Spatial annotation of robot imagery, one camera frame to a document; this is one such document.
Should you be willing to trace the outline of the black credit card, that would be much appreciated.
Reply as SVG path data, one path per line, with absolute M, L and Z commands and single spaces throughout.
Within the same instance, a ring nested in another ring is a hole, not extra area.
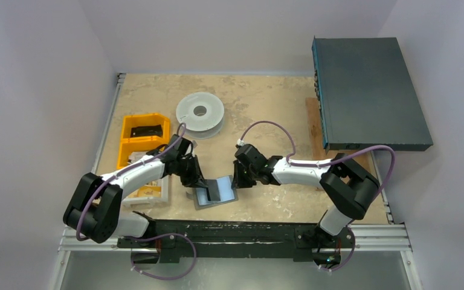
M 216 179 L 207 180 L 207 200 L 209 202 L 219 202 L 221 201 L 221 196 L 219 192 L 219 185 Z

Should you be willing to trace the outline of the grey card holder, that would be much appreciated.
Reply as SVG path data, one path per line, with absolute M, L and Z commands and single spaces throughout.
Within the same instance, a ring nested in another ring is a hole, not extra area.
M 232 180 L 231 175 L 207 179 L 207 188 L 189 188 L 186 197 L 193 201 L 196 210 L 238 201 L 239 197 L 236 189 L 232 187 Z

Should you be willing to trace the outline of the white filament spool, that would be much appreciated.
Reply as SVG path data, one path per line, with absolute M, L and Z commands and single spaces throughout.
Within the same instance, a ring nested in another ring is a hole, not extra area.
M 185 133 L 197 140 L 217 135 L 225 121 L 223 102 L 209 92 L 187 95 L 178 103 L 175 113 L 179 123 L 185 123 Z

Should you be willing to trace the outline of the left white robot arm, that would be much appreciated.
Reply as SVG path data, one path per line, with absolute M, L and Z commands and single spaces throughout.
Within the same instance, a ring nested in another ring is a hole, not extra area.
M 184 187 L 206 189 L 192 142 L 172 135 L 163 150 L 154 150 L 137 162 L 104 175 L 87 173 L 77 184 L 64 212 L 63 223 L 76 231 L 79 241 L 103 243 L 112 236 L 145 238 L 152 219 L 145 214 L 122 213 L 123 200 L 140 187 L 176 175 Z

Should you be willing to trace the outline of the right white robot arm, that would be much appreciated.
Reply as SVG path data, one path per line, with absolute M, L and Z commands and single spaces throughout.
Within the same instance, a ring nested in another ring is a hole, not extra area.
M 235 189 L 251 188 L 260 182 L 324 190 L 333 205 L 318 227 L 329 236 L 337 236 L 352 221 L 363 219 L 381 187 L 370 172 L 345 153 L 321 161 L 293 161 L 278 155 L 267 158 L 253 145 L 244 144 L 238 146 L 234 157 Z

